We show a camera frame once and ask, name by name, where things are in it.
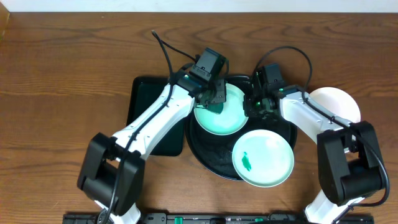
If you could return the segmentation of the light green plate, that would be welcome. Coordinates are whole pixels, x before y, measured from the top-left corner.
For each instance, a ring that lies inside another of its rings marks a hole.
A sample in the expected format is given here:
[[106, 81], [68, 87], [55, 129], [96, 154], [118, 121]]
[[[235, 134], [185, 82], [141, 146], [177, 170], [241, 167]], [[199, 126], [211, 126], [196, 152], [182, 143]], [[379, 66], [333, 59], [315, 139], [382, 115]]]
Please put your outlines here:
[[269, 188], [287, 180], [294, 168], [290, 144], [279, 134], [258, 129], [243, 134], [232, 151], [235, 171], [245, 182]]
[[194, 115], [198, 124], [206, 131], [215, 135], [229, 135], [239, 131], [248, 121], [244, 114], [244, 93], [238, 87], [226, 84], [226, 101], [220, 114], [208, 109], [195, 108]]

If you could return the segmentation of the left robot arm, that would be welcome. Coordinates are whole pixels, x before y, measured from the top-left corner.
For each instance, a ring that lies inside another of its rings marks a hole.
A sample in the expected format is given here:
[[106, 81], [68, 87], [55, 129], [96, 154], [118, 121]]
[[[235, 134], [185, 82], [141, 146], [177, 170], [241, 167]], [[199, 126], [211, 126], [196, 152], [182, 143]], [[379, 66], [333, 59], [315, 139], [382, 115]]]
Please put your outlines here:
[[192, 109], [224, 103], [226, 82], [202, 80], [179, 71], [136, 120], [108, 137], [94, 136], [87, 147], [77, 186], [102, 209], [98, 223], [137, 223], [147, 158], [160, 140]]

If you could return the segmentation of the green sponge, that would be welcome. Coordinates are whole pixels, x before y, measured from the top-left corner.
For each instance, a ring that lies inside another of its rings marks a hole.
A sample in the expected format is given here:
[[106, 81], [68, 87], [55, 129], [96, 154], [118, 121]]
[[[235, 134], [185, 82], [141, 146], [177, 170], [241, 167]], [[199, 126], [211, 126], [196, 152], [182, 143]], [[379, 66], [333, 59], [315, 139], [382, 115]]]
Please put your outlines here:
[[209, 104], [207, 110], [214, 114], [221, 114], [224, 108], [224, 103]]

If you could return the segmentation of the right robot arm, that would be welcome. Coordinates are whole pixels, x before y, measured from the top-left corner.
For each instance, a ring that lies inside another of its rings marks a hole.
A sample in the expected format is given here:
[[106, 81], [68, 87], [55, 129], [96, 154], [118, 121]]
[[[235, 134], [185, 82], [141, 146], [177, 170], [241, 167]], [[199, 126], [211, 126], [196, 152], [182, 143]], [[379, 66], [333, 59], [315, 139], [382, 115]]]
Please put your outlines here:
[[343, 119], [313, 101], [297, 85], [243, 97], [248, 117], [278, 116], [317, 145], [321, 191], [304, 210], [309, 223], [339, 223], [354, 207], [377, 207], [390, 194], [390, 181], [374, 127]]

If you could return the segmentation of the white plate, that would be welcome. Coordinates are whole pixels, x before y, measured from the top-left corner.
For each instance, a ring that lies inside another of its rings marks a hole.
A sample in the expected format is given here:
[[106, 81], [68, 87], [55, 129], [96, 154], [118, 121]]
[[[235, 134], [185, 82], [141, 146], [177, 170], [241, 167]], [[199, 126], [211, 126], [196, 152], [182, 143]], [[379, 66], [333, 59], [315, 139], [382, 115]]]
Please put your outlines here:
[[354, 123], [361, 121], [361, 112], [357, 102], [343, 90], [322, 87], [312, 91], [310, 97], [341, 118]]

